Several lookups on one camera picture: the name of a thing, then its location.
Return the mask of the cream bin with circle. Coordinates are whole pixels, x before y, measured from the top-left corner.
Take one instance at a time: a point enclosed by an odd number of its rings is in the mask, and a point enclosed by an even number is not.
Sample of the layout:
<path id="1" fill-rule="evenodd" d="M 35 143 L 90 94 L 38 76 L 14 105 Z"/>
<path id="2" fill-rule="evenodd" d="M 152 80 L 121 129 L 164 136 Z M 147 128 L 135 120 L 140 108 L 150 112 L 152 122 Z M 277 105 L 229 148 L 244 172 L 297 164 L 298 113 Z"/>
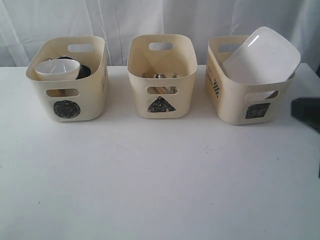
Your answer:
<path id="1" fill-rule="evenodd" d="M 68 56 L 88 67 L 91 74 L 81 79 L 41 80 L 37 64 Z M 108 88 L 106 42 L 98 36 L 69 36 L 43 44 L 30 62 L 26 76 L 32 83 L 47 115 L 56 122 L 88 121 L 104 109 Z"/>

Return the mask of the small steel bowl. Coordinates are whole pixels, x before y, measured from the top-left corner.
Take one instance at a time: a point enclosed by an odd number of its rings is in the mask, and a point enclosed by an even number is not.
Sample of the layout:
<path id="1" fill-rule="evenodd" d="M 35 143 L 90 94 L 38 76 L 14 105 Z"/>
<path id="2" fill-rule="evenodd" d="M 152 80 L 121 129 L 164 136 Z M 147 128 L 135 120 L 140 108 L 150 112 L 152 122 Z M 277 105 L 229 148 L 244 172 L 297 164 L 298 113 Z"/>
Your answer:
<path id="1" fill-rule="evenodd" d="M 91 69 L 88 66 L 81 64 L 76 79 L 79 80 L 79 79 L 87 78 L 91 74 L 92 74 Z"/>

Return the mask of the cream bin with triangle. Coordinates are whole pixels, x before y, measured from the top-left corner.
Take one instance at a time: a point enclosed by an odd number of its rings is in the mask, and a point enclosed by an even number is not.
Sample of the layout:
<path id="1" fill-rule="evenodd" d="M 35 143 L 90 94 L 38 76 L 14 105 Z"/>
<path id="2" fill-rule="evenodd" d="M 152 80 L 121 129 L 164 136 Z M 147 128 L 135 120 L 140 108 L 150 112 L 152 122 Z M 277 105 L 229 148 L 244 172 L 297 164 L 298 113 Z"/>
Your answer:
<path id="1" fill-rule="evenodd" d="M 175 119 L 190 109 L 198 68 L 191 40 L 180 34 L 141 35 L 131 42 L 127 71 L 135 110 L 146 119 Z M 144 78 L 143 73 L 165 78 Z M 149 94 L 149 87 L 167 87 L 174 94 Z"/>

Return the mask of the steel mug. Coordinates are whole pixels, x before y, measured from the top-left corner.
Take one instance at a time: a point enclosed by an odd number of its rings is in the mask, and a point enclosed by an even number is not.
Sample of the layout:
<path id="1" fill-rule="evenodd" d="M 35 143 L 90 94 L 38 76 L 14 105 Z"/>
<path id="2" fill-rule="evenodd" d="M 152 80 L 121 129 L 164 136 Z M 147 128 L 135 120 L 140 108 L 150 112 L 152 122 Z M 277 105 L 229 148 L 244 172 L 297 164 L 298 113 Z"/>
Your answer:
<path id="1" fill-rule="evenodd" d="M 67 55 L 59 56 L 59 57 L 57 57 L 57 58 L 51 58 L 51 57 L 49 57 L 49 58 L 47 59 L 47 61 L 54 61 L 54 62 L 57 62 L 57 63 L 71 62 L 71 61 L 76 62 L 76 63 L 78 62 L 78 61 L 76 61 L 74 58 L 72 58 L 72 57 L 70 57 L 70 56 L 67 56 Z"/>

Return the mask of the white backdrop curtain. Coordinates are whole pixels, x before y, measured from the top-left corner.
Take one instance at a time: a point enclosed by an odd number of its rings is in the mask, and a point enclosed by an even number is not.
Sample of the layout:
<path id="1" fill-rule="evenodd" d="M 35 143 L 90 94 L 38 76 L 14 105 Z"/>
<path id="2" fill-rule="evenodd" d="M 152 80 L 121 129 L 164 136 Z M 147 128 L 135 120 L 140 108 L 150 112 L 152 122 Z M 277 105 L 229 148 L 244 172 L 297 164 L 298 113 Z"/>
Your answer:
<path id="1" fill-rule="evenodd" d="M 132 39 L 149 34 L 187 36 L 202 65 L 209 39 L 250 35 L 259 27 L 280 33 L 303 63 L 319 68 L 317 0 L 3 0 L 0 65 L 27 66 L 53 38 L 98 36 L 107 44 L 108 63 L 123 66 Z"/>

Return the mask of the white ceramic bowl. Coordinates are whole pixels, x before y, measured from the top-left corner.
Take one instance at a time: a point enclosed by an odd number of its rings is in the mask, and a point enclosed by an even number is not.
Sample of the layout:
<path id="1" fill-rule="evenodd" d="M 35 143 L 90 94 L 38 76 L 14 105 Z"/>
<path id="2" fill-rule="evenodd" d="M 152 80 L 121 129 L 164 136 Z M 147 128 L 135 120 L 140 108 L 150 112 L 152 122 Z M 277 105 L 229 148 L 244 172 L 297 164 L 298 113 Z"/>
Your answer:
<path id="1" fill-rule="evenodd" d="M 43 61 L 34 67 L 42 81 L 75 80 L 80 71 L 80 63 L 72 59 L 52 59 Z"/>

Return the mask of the cream bin with square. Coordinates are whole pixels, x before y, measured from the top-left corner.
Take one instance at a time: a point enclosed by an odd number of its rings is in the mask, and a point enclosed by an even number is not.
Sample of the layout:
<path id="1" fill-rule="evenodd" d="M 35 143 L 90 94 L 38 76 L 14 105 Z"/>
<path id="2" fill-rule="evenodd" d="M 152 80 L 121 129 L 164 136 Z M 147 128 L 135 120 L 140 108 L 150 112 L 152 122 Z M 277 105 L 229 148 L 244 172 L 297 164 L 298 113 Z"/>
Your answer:
<path id="1" fill-rule="evenodd" d="M 208 41 L 204 87 L 217 115 L 231 125 L 271 121 L 278 113 L 295 74 L 284 82 L 247 85 L 229 79 L 221 64 L 233 54 L 219 52 L 223 45 L 241 45 L 248 35 L 214 37 Z"/>

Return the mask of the white square plate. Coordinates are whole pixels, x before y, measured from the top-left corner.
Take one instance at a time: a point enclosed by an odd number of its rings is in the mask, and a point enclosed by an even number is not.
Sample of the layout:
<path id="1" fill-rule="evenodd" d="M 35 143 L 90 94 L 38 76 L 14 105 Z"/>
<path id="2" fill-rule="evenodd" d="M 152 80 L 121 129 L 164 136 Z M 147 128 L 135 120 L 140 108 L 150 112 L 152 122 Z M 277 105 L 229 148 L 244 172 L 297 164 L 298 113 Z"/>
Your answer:
<path id="1" fill-rule="evenodd" d="M 285 93 L 300 62 L 301 54 L 289 40 L 263 26 L 227 57 L 221 68 L 230 80 L 255 87 L 245 94 L 245 100 L 254 103 Z"/>

